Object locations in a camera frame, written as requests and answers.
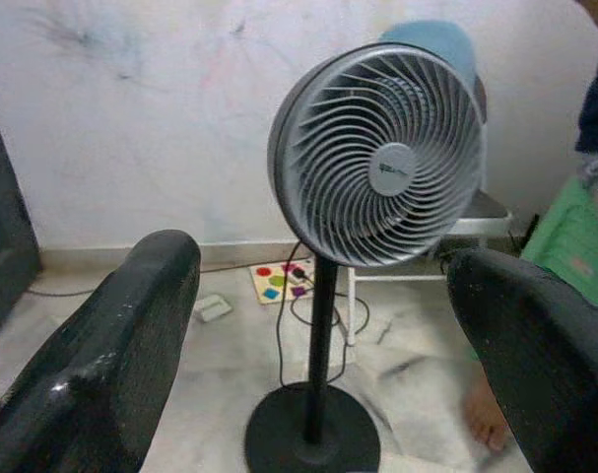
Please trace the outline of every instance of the fan grille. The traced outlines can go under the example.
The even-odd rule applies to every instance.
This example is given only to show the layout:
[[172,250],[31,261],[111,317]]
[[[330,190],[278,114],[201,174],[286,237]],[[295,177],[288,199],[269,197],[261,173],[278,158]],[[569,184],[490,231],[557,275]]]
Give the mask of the fan grille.
[[404,45],[317,67],[286,98],[269,164],[291,227],[341,264],[409,259],[446,234],[476,191],[481,113],[453,70]]

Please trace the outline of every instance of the bare foot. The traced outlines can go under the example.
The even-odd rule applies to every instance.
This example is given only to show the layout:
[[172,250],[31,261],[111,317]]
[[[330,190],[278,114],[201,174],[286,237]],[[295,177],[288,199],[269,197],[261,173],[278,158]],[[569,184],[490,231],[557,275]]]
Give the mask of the bare foot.
[[474,439],[493,451],[504,448],[508,424],[482,370],[465,399],[465,420]]

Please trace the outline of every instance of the white wall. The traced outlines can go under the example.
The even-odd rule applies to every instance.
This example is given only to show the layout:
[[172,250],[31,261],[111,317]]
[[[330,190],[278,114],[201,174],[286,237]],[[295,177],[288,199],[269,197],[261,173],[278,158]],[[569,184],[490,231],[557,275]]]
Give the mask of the white wall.
[[266,141],[291,85],[390,24],[473,38],[492,192],[527,219],[574,168],[598,58],[571,0],[0,0],[0,127],[44,247],[291,236]]

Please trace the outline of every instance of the floor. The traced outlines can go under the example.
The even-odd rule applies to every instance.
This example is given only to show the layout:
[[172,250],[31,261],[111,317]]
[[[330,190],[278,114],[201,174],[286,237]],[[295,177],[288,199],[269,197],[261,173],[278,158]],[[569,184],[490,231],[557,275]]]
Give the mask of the floor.
[[[44,273],[33,288],[75,292],[95,287],[103,271]],[[246,269],[202,277],[199,296],[221,294],[233,312],[209,323],[194,318],[180,369],[143,473],[241,472],[249,415],[279,385],[274,336],[277,305],[260,305]],[[490,455],[473,442],[461,401],[476,366],[450,309],[444,283],[362,283],[370,323],[335,384],[370,412],[382,445],[383,472],[530,472],[512,442]],[[25,295],[0,333],[0,394],[27,360],[87,297]],[[344,301],[338,305],[344,311]],[[309,315],[309,301],[297,304]],[[306,374],[308,327],[289,314],[282,324],[286,382]],[[331,373],[343,341],[333,332]]]

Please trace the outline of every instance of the fan base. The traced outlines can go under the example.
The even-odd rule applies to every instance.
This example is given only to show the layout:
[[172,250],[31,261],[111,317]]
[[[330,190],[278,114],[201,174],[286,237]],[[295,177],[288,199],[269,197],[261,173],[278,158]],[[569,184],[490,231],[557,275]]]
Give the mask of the fan base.
[[329,386],[322,442],[303,439],[307,383],[268,394],[253,412],[246,430],[250,471],[377,471],[379,436],[365,408],[346,392]]

